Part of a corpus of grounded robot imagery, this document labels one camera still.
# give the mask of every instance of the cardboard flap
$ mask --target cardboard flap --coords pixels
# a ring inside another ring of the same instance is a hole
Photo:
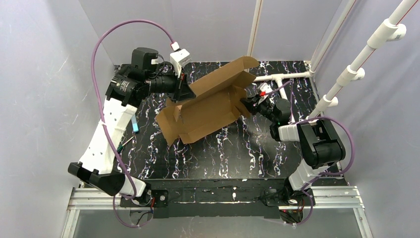
[[[233,85],[240,87],[240,88],[246,88],[248,87],[253,81],[255,80],[255,75],[250,74],[248,72],[242,71],[233,82]]]
[[[251,56],[242,56],[240,59],[244,62],[244,69],[258,67],[260,65],[260,62]]]
[[[179,117],[181,116],[181,107],[182,105],[179,105],[175,106],[173,109],[173,118],[175,119],[175,121],[178,121]]]
[[[246,80],[243,81],[242,79],[238,79],[237,86],[245,88],[253,82],[255,76],[244,72],[244,70],[251,67],[257,67],[258,65],[260,65],[260,63],[256,59],[249,56],[242,56],[190,84],[191,90],[193,90],[197,97],[177,105],[187,106],[193,102],[200,101],[209,95],[232,85],[239,76],[242,77],[245,75]]]
[[[196,98],[178,103],[168,99],[156,116],[168,145],[178,137],[184,144],[194,143],[240,115],[249,117],[251,114],[240,99],[246,98],[245,87],[255,76],[244,70],[258,65],[252,57],[241,57],[190,84]]]
[[[178,131],[176,127],[171,126],[173,119],[174,107],[167,107],[160,111],[156,116],[156,121],[159,124],[160,130],[162,131],[165,140],[168,142],[168,145],[172,144],[178,138]]]

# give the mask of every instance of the white pvc pipe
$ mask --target white pvc pipe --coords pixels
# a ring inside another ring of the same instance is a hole
[[[268,80],[273,80],[273,76],[272,76],[272,75],[259,76],[259,77],[256,77],[256,78],[254,79],[254,82],[268,81]]]
[[[283,78],[307,78],[307,77],[309,77],[309,72],[283,74]]]
[[[309,76],[310,74],[308,71],[303,72],[303,73],[277,73],[277,74],[256,77],[254,79],[254,82],[285,79],[285,78],[308,78]]]
[[[254,19],[252,20],[251,35],[250,35],[250,41],[248,44],[248,53],[247,53],[248,56],[252,56],[252,53],[254,50],[255,38],[257,37],[258,24],[260,22],[261,9],[263,7],[263,2],[264,0],[257,0],[255,3]]]
[[[337,22],[335,23],[334,27],[331,30],[327,40],[325,41],[324,45],[322,46],[319,54],[316,56],[312,56],[311,59],[311,72],[315,72],[316,67],[318,66],[319,62],[321,61],[322,57],[324,56],[325,52],[328,50],[328,47],[331,45],[332,40],[334,39],[335,35],[337,34],[338,30],[340,29],[341,25],[343,24],[344,20],[346,19],[347,15],[349,14],[350,10],[352,9],[356,0],[349,0],[347,5],[344,7],[343,12],[341,13],[340,17],[338,18]]]
[[[350,69],[353,71],[357,71],[374,50],[375,49],[366,45],[363,48],[363,50],[359,53],[359,55],[355,58],[355,60],[352,62],[352,64],[350,65]]]
[[[389,16],[389,22],[393,25],[397,25],[397,23],[404,17],[405,14],[407,14],[416,2],[416,0],[403,0],[391,16]]]
[[[335,83],[334,86],[332,86],[332,88],[328,91],[325,98],[327,100],[331,101],[335,97],[335,95],[340,91],[341,88],[343,88],[343,87],[338,85],[338,83]]]
[[[403,0],[398,7],[395,9],[395,11],[391,14],[389,17],[389,22],[393,25],[396,25],[399,23],[402,18],[408,13],[408,11],[416,4],[418,0]],[[355,60],[350,65],[350,70],[352,71],[358,71],[358,69],[364,64],[364,62],[369,58],[369,56],[375,51],[374,48],[369,47],[366,45],[363,50],[357,55]],[[331,101],[335,95],[340,91],[342,86],[335,83],[334,86],[328,91],[328,93],[325,95],[325,98],[329,101]],[[315,107],[315,110],[311,112],[309,115],[309,118],[314,118],[318,116],[320,113],[322,113],[324,109],[318,110]]]

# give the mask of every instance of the white wall panel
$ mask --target white wall panel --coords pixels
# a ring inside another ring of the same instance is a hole
[[[96,33],[119,22],[147,19],[164,26],[193,61],[229,61],[246,55],[255,0],[80,0]],[[170,41],[155,26],[134,23],[104,41],[114,64],[129,63],[136,47],[169,59]]]
[[[56,238],[78,179],[67,172],[99,120],[97,36],[77,0],[0,1],[0,231]],[[103,93],[113,65],[98,51]]]
[[[310,60],[341,0],[264,0],[253,56]]]
[[[400,2],[356,2],[315,75],[320,95]],[[363,65],[365,78],[343,88],[338,106],[326,111],[353,134],[356,159],[345,177],[359,188],[374,237],[419,236],[420,205],[409,202],[420,196],[419,22],[420,2],[401,21],[407,27],[405,38],[376,50]]]

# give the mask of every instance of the cardboard box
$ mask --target cardboard box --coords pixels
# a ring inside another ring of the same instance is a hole
[[[251,114],[240,99],[246,98],[245,88],[255,76],[244,70],[258,65],[252,57],[240,57],[190,84],[196,98],[179,103],[168,99],[156,116],[168,145],[178,137],[184,144],[196,142],[233,123],[240,115],[249,117]]]

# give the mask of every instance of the marble tabletop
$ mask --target marble tabletop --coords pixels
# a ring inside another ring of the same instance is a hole
[[[225,65],[226,62],[195,62],[184,69],[191,82]],[[263,76],[275,73],[304,72],[303,61],[262,61],[250,73]],[[257,83],[247,88],[255,94]],[[307,78],[293,79],[293,115],[296,120],[309,115],[316,99]],[[250,179],[286,178],[299,165],[302,156],[298,142],[276,142],[269,132],[271,124],[257,114],[240,117],[236,122],[192,144],[177,139],[167,145],[155,116],[165,106],[163,94],[143,101],[136,117],[139,133],[122,152],[130,174],[140,179]],[[129,123],[122,141],[134,135]],[[121,171],[117,162],[115,168]]]

